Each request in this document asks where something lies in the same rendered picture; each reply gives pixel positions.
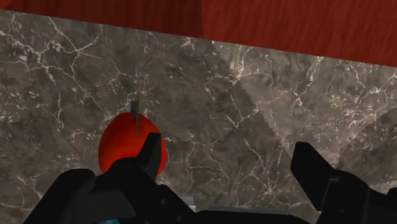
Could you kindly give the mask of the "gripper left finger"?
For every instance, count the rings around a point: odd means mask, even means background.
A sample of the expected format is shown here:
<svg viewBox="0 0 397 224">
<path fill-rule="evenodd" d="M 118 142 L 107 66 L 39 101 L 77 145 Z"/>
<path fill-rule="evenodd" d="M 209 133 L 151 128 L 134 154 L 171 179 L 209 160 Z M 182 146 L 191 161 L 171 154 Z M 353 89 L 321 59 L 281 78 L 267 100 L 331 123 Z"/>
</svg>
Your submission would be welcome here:
<svg viewBox="0 0 397 224">
<path fill-rule="evenodd" d="M 99 176 L 90 169 L 60 174 L 23 224 L 197 224 L 197 214 L 155 182 L 161 135 L 150 133 L 136 157 L 121 158 Z"/>
</svg>

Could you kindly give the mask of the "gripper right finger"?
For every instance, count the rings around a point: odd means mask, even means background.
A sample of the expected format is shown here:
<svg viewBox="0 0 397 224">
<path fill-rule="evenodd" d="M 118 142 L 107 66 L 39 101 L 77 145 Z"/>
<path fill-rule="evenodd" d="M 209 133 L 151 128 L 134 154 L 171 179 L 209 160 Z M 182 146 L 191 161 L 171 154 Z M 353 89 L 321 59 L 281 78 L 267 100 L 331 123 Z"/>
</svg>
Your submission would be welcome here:
<svg viewBox="0 0 397 224">
<path fill-rule="evenodd" d="M 297 142 L 290 169 L 321 214 L 316 224 L 397 224 L 397 187 L 386 194 L 333 168 L 307 142 Z"/>
</svg>

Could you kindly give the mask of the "red apple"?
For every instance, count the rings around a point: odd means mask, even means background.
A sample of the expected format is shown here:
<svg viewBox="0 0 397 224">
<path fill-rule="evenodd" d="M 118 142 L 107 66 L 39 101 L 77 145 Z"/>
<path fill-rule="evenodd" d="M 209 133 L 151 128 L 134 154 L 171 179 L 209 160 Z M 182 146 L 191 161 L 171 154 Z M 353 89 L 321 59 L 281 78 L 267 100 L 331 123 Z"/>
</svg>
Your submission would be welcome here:
<svg viewBox="0 0 397 224">
<path fill-rule="evenodd" d="M 167 148 L 159 129 L 139 112 L 139 102 L 130 103 L 130 111 L 116 115 L 105 128 L 98 148 L 101 172 L 121 158 L 136 158 L 142 169 L 153 179 L 163 171 Z"/>
</svg>

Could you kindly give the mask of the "red wooden robot stand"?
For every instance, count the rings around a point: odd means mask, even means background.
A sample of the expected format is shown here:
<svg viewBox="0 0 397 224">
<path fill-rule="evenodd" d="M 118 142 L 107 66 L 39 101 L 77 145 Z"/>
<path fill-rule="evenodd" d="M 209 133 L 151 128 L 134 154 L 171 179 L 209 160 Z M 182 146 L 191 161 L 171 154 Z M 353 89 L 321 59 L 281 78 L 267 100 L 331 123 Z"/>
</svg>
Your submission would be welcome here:
<svg viewBox="0 0 397 224">
<path fill-rule="evenodd" d="M 397 0 L 0 0 L 0 10 L 397 67 Z"/>
</svg>

